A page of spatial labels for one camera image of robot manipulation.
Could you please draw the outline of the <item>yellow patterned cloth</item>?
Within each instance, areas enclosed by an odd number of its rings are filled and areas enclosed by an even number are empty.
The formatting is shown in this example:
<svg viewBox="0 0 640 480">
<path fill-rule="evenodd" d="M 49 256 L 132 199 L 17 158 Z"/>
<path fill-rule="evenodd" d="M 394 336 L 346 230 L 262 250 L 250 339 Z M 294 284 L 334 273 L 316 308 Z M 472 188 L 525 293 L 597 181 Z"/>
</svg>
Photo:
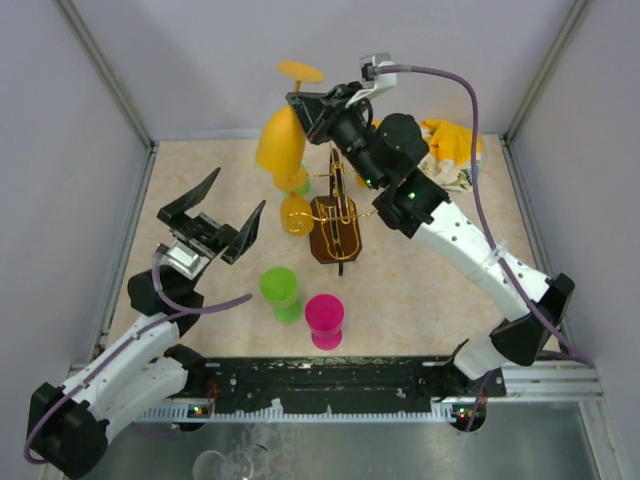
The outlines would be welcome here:
<svg viewBox="0 0 640 480">
<path fill-rule="evenodd" d="M 432 181 L 451 192 L 472 190 L 472 130 L 443 119 L 420 124 L 429 152 L 418 168 Z"/>
</svg>

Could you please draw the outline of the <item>pink plastic wine glass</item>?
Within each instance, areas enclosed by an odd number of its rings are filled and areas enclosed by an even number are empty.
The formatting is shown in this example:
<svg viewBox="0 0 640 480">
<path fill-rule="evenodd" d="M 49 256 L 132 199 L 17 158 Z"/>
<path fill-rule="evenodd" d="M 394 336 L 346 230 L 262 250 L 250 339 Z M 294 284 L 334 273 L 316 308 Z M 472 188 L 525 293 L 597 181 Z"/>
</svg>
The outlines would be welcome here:
<svg viewBox="0 0 640 480">
<path fill-rule="evenodd" d="M 330 351 L 340 345 L 345 309 L 338 297 L 331 294 L 314 296 L 306 304 L 304 315 L 312 343 L 318 349 Z"/>
</svg>

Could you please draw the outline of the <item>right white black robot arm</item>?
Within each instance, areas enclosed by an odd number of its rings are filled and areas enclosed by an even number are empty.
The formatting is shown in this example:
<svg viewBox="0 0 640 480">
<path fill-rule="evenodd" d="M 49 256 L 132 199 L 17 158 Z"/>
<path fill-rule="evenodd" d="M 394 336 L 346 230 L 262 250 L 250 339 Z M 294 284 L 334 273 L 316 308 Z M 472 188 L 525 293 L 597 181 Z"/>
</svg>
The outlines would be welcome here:
<svg viewBox="0 0 640 480">
<path fill-rule="evenodd" d="M 414 117 L 394 113 L 379 125 L 356 82 L 329 92 L 290 92 L 289 106 L 315 145 L 331 142 L 367 186 L 379 190 L 373 205 L 383 222 L 436 251 L 498 307 L 503 321 L 486 337 L 465 341 L 447 365 L 447 384 L 470 395 L 482 376 L 506 362 L 530 366 L 561 324 L 575 289 L 565 274 L 554 278 L 529 267 L 505 248 L 491 246 L 448 193 L 422 173 L 428 145 Z"/>
</svg>

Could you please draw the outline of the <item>green plastic wine glass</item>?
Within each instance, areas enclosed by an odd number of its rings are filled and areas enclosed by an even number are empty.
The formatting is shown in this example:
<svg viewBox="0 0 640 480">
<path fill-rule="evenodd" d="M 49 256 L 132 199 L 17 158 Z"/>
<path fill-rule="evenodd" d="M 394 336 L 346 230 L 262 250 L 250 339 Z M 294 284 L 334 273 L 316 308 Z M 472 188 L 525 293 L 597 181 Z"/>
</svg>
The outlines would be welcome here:
<svg viewBox="0 0 640 480">
<path fill-rule="evenodd" d="M 306 196 L 311 189 L 310 177 L 304 165 L 300 167 L 300 171 L 305 175 L 304 182 L 294 189 L 293 192 L 302 196 Z"/>
<path fill-rule="evenodd" d="M 285 267 L 267 270 L 261 276 L 259 289 L 277 321 L 290 325 L 299 320 L 303 307 L 298 279 L 292 270 Z"/>
</svg>

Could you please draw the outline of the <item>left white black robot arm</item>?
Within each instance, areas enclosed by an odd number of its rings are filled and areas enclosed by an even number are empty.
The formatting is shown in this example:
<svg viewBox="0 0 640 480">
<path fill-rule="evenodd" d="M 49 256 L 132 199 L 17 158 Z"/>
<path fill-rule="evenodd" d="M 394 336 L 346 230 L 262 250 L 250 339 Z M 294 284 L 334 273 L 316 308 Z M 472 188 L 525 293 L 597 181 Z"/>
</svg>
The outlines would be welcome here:
<svg viewBox="0 0 640 480">
<path fill-rule="evenodd" d="M 130 306 L 138 314 L 133 326 L 62 384 L 43 383 L 32 394 L 23 446 L 28 463 L 51 464 L 67 478 L 79 479 L 150 407 L 179 393 L 194 397 L 206 389 L 204 357 L 178 341 L 201 316 L 251 299 L 243 294 L 205 305 L 196 286 L 213 260 L 232 265 L 251 248 L 264 209 L 258 204 L 239 229 L 205 214 L 189 216 L 219 173 L 214 169 L 158 211 L 173 242 L 159 245 L 150 268 L 127 282 Z"/>
</svg>

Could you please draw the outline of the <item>orange plastic wine glass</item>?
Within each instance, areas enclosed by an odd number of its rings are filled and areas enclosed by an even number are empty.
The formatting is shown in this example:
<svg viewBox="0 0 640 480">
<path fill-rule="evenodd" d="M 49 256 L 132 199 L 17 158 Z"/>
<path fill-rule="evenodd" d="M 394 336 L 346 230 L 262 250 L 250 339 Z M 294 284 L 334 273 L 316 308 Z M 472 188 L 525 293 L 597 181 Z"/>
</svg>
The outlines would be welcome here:
<svg viewBox="0 0 640 480">
<path fill-rule="evenodd" d="M 283 193 L 279 215 L 283 230 L 292 236 L 306 236 L 314 228 L 312 209 L 305 196 L 296 194 L 294 189 L 304 182 L 305 175 L 300 169 L 294 174 L 274 174 L 274 186 Z"/>
<path fill-rule="evenodd" d="M 377 129 L 377 128 L 379 127 L 380 123 L 381 123 L 381 120 L 380 120 L 380 119 L 374 119 L 374 120 L 372 121 L 372 126 L 373 126 L 375 129 Z M 365 180 L 365 179 L 364 179 L 360 174 L 355 173 L 355 178 L 356 178 L 356 182 L 357 182 L 357 184 L 358 184 L 359 186 L 361 186 L 362 188 L 365 188 L 365 189 L 367 189 L 367 188 L 368 188 L 368 183 L 367 183 L 367 181 L 366 181 L 366 180 Z"/>
<path fill-rule="evenodd" d="M 303 83 L 319 84 L 324 74 L 317 68 L 295 61 L 281 61 L 278 70 L 294 81 L 293 92 Z M 300 170 L 305 134 L 294 109 L 286 103 L 265 124 L 256 150 L 256 162 L 274 175 L 293 175 Z"/>
</svg>

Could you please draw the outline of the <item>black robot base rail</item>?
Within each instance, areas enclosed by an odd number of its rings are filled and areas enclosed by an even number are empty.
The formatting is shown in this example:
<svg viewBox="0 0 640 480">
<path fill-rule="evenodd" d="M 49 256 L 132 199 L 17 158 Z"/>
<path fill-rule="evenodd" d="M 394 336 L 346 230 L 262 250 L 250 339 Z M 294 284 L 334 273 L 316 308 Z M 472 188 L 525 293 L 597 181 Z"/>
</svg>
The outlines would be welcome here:
<svg viewBox="0 0 640 480">
<path fill-rule="evenodd" d="M 193 431 L 206 422 L 444 422 L 465 426 L 472 408 L 503 398 L 496 370 L 456 374 L 444 357 L 207 358 L 200 379 L 142 415 Z"/>
</svg>

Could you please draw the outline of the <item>clear wine glass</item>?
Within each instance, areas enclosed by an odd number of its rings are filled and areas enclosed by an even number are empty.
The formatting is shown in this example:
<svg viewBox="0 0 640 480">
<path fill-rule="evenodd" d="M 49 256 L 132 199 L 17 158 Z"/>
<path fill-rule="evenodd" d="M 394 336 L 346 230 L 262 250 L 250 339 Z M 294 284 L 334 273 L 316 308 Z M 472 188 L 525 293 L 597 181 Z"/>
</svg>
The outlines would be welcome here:
<svg viewBox="0 0 640 480">
<path fill-rule="evenodd" d="M 192 466 L 193 479 L 258 479 L 264 473 L 269 449 L 244 438 L 224 449 L 202 452 Z"/>
</svg>

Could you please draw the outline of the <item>gold wire wine glass rack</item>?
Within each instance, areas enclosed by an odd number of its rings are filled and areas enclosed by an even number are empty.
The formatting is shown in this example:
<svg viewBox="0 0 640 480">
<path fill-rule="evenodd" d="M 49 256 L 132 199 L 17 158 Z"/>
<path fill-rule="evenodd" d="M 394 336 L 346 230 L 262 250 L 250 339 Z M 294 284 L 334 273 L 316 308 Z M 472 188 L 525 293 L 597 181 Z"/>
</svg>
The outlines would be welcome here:
<svg viewBox="0 0 640 480">
<path fill-rule="evenodd" d="M 342 277 L 345 265 L 354 262 L 362 251 L 359 219 L 374 212 L 359 213 L 347 192 L 346 167 L 338 149 L 329 151 L 328 194 L 308 201 L 312 209 L 314 228 L 309 235 L 312 257 L 322 265 L 336 265 Z"/>
</svg>

